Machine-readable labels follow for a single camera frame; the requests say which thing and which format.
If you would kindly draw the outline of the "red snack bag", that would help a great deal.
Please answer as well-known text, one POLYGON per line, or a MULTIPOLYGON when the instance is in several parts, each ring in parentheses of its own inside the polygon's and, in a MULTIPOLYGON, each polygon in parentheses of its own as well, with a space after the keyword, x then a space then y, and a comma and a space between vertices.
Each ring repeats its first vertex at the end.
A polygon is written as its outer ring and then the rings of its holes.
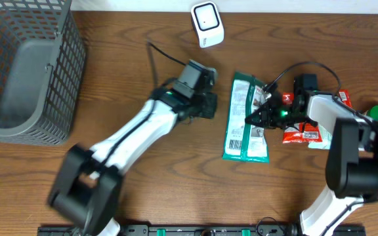
POLYGON ((296 123, 283 132, 283 144, 320 142, 322 142, 322 135, 319 128, 308 123, 296 123))

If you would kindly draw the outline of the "green white glove pack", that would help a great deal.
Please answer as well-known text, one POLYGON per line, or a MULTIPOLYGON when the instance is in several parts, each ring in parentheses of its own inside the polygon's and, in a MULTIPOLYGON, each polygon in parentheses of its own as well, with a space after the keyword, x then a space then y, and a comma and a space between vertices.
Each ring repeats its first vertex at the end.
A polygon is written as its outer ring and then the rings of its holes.
POLYGON ((233 77, 222 158, 227 161, 268 163, 264 129, 245 122, 245 118, 265 102, 264 83, 250 74, 236 72, 233 77))

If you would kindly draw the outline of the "red snack stick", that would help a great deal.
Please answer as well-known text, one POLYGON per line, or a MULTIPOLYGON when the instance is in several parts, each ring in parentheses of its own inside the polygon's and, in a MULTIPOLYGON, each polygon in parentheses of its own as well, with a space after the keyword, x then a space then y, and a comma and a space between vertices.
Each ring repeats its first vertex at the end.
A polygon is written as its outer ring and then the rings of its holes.
POLYGON ((341 89, 338 93, 339 98, 341 99, 342 103, 346 106, 352 108, 352 103, 350 100, 350 95, 347 89, 341 89))

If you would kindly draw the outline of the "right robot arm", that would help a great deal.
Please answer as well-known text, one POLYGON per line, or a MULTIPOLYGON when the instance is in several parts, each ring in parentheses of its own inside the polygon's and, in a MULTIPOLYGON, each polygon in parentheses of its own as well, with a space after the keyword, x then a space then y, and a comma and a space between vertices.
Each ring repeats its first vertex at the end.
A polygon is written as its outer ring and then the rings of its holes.
POLYGON ((332 235, 356 209, 378 201, 378 121, 363 115, 334 94, 306 90, 290 106, 267 98, 245 122, 261 128, 295 123, 320 125, 331 134, 325 188, 285 235, 332 235))

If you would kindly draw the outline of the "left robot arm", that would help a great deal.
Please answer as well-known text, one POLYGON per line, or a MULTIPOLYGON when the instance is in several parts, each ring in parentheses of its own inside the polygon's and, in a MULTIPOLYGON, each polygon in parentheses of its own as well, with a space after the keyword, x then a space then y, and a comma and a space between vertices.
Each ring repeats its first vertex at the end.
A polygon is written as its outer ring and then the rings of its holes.
POLYGON ((189 117, 213 118, 217 95, 187 98, 173 89, 152 91, 139 113, 109 138, 84 149, 71 147, 55 178, 48 204, 82 235, 116 235, 117 199, 126 172, 158 139, 189 117))

